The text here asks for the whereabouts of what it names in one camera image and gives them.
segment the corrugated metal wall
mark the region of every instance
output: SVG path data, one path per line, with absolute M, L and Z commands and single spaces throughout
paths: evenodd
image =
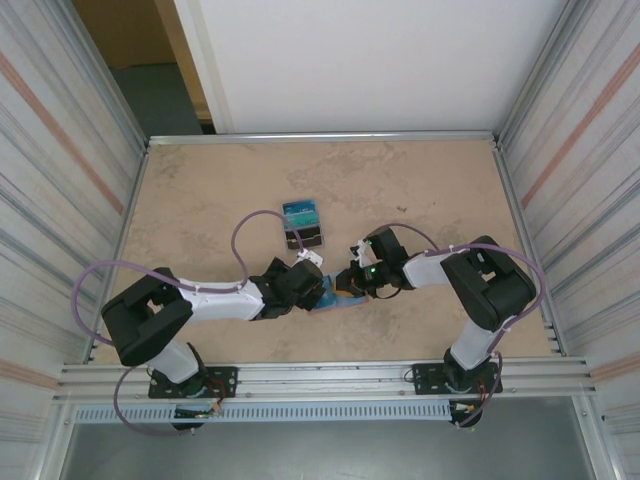
M 591 2 L 505 141 L 569 353 L 640 475 L 640 2 Z
M 60 368 L 81 360 L 69 292 L 85 266 L 113 256 L 144 150 L 66 8 L 0 4 L 3 480 L 33 467 Z M 88 319 L 103 280 L 82 290 Z

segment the work surface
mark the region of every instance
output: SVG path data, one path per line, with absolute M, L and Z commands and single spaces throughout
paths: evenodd
M 230 251 L 238 221 L 305 198 L 318 205 L 325 274 L 346 268 L 349 247 L 392 221 L 424 230 L 440 246 L 488 234 L 520 250 L 486 141 L 271 143 L 154 146 L 123 259 L 169 266 L 190 280 L 238 280 Z M 428 247 L 411 231 L 395 231 L 409 253 Z M 295 261 L 282 223 L 271 216 L 245 224 L 238 250 L 252 274 L 262 274 L 274 256 Z M 121 269 L 114 294 L 138 277 Z M 451 287 L 433 286 L 319 314 L 294 309 L 275 320 L 189 324 L 178 337 L 205 362 L 432 359 L 442 357 L 465 322 Z M 540 314 L 517 324 L 499 349 L 506 356 L 550 355 Z M 118 363 L 104 345 L 96 361 Z

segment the perforated strip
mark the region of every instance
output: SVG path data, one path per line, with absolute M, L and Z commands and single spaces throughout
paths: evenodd
M 175 404 L 123 405 L 122 413 L 134 423 L 193 423 L 174 418 Z M 222 411 L 208 422 L 309 422 L 353 420 L 450 420 L 447 400 L 377 402 L 273 402 L 223 403 Z M 80 407 L 78 424 L 119 423 L 112 405 Z

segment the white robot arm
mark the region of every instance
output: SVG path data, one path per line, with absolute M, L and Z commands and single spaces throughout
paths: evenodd
M 355 259 L 335 280 L 337 292 L 373 298 L 385 285 L 398 291 L 451 285 L 469 315 L 462 334 L 444 355 L 447 386 L 458 392 L 468 391 L 487 373 L 504 325 L 536 296 L 531 279 L 507 254 L 496 251 L 502 249 L 491 237 L 472 243 L 485 248 L 409 256 L 391 229 L 381 227 L 351 248 Z M 377 262 L 366 257 L 367 245 Z
M 244 286 L 176 279 L 168 268 L 158 268 L 191 288 L 145 276 L 109 301 L 102 317 L 123 365 L 147 364 L 189 394 L 199 391 L 205 379 L 196 378 L 202 365 L 192 347 L 174 339 L 186 323 L 276 318 L 294 306 L 311 310 L 324 294 L 321 265 L 322 257 L 304 250 L 291 267 L 275 258 L 263 275 L 249 277 Z M 205 293 L 234 286 L 233 293 Z

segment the blue object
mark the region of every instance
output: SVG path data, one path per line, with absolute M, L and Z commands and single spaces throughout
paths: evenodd
M 324 276 L 322 279 L 322 286 L 325 288 L 325 292 L 315 308 L 311 310 L 312 312 L 320 312 L 331 308 L 351 307 L 353 305 L 360 305 L 367 301 L 367 297 L 345 297 L 334 292 L 333 280 L 338 276 L 338 273 L 339 272 L 335 272 Z

